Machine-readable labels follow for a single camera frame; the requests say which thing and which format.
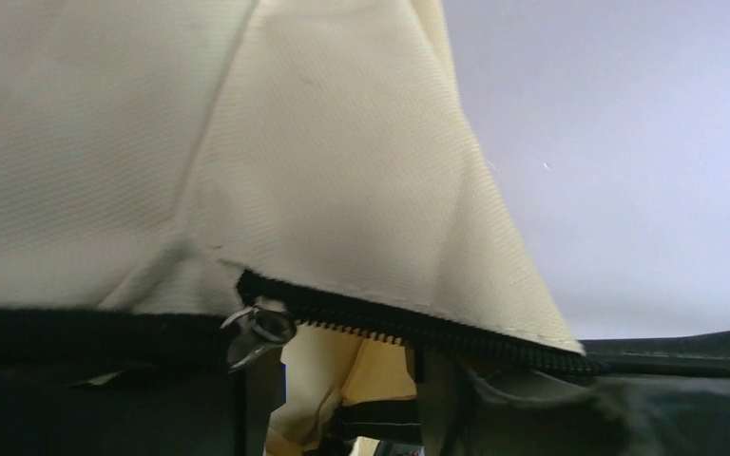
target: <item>canvas cover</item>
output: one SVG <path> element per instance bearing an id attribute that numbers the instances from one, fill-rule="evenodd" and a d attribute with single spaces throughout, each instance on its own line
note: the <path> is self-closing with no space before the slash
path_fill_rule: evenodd
<path id="1" fill-rule="evenodd" d="M 229 315 L 243 269 L 582 350 L 438 0 L 0 0 L 0 309 Z M 414 395 L 381 342 L 304 327 L 283 360 L 277 456 L 340 401 Z"/>

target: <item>gray background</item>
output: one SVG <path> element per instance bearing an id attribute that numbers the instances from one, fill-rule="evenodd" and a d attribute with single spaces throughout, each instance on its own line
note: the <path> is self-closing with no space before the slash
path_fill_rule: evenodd
<path id="1" fill-rule="evenodd" d="M 463 105 L 579 337 L 730 329 L 730 0 L 444 0 Z"/>

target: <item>zipper teeth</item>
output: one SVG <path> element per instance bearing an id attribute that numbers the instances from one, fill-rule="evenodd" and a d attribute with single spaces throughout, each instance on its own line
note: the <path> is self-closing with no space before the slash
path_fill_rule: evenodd
<path id="1" fill-rule="evenodd" d="M 247 305 L 252 305 L 258 297 L 283 302 L 303 325 L 545 373 L 590 376 L 605 370 L 604 365 L 571 351 L 372 301 L 293 285 L 251 271 L 242 274 L 237 288 Z"/>

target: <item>zipper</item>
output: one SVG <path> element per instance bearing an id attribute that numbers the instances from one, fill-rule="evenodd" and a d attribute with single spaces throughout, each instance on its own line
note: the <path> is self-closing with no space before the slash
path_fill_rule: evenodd
<path id="1" fill-rule="evenodd" d="M 283 304 L 263 296 L 245 303 L 243 309 L 225 319 L 220 329 L 235 330 L 225 357 L 230 372 L 242 370 L 266 352 L 285 346 L 298 332 Z"/>
<path id="2" fill-rule="evenodd" d="M 550 374 L 595 376 L 605 365 L 571 351 L 373 301 L 294 285 L 245 270 L 237 284 L 242 302 L 283 303 L 300 324 L 410 347 L 424 347 L 500 365 Z"/>

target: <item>zipper pull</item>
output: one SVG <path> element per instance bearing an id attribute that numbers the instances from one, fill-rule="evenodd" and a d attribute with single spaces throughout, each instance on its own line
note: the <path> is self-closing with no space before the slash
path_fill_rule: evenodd
<path id="1" fill-rule="evenodd" d="M 228 346 L 229 372 L 246 368 L 264 353 L 281 348 L 295 337 L 298 326 L 280 301 L 258 297 L 252 306 L 233 313 L 222 323 L 239 333 Z"/>

